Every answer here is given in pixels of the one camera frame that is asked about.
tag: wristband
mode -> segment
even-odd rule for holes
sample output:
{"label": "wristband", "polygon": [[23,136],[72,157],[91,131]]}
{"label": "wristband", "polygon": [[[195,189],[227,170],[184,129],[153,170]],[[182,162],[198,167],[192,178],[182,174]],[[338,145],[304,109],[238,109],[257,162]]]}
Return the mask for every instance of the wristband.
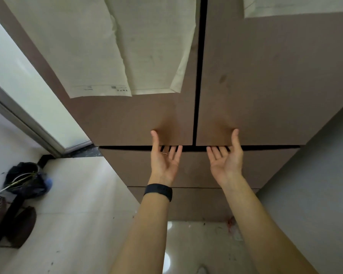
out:
{"label": "wristband", "polygon": [[148,184],[145,188],[144,195],[152,192],[162,194],[169,199],[169,202],[172,201],[173,189],[171,187],[164,184]]}

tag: person's left hand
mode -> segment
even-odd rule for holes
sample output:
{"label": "person's left hand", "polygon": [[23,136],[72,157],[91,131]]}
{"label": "person's left hand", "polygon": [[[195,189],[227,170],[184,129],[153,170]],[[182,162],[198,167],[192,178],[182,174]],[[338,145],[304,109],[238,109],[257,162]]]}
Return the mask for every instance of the person's left hand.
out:
{"label": "person's left hand", "polygon": [[159,137],[156,131],[151,131],[152,150],[151,150],[151,177],[148,184],[164,184],[171,187],[178,172],[179,160],[182,155],[183,146],[165,146],[160,152]]}

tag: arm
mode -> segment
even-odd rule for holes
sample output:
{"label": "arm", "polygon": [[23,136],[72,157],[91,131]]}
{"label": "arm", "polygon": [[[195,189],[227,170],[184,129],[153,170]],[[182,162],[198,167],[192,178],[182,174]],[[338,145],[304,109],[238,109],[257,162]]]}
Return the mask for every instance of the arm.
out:
{"label": "arm", "polygon": [[[164,147],[160,152],[159,138],[151,131],[151,177],[148,184],[171,187],[178,171],[182,146]],[[166,245],[169,199],[158,193],[148,193],[142,199],[135,221],[118,254],[110,274],[162,273]]]}
{"label": "arm", "polygon": [[238,132],[233,131],[230,153],[225,147],[207,147],[207,154],[212,175],[225,193],[258,272],[317,273],[275,224],[243,178]]}

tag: person's right hand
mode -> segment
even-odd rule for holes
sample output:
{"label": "person's right hand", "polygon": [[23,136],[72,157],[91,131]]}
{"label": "person's right hand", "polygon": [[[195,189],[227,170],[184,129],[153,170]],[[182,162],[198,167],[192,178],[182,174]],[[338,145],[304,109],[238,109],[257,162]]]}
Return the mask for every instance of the person's right hand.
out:
{"label": "person's right hand", "polygon": [[207,147],[208,158],[211,163],[211,172],[220,187],[225,188],[237,179],[242,178],[242,157],[243,151],[239,143],[239,130],[234,129],[231,135],[232,146],[229,147]]}

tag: hand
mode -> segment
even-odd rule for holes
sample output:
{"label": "hand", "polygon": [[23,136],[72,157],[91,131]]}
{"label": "hand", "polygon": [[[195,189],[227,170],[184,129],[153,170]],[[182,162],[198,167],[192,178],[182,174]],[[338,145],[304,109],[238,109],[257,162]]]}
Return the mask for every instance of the hand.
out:
{"label": "hand", "polygon": [[151,177],[148,184],[164,184],[171,187],[178,172],[179,160],[182,155],[183,146],[165,146],[160,152],[159,137],[156,131],[151,131],[152,150],[151,150]]}
{"label": "hand", "polygon": [[229,147],[230,153],[224,146],[207,147],[208,158],[211,163],[211,172],[220,187],[225,188],[231,182],[241,179],[243,151],[239,143],[239,130],[234,129],[231,135],[233,146]]}

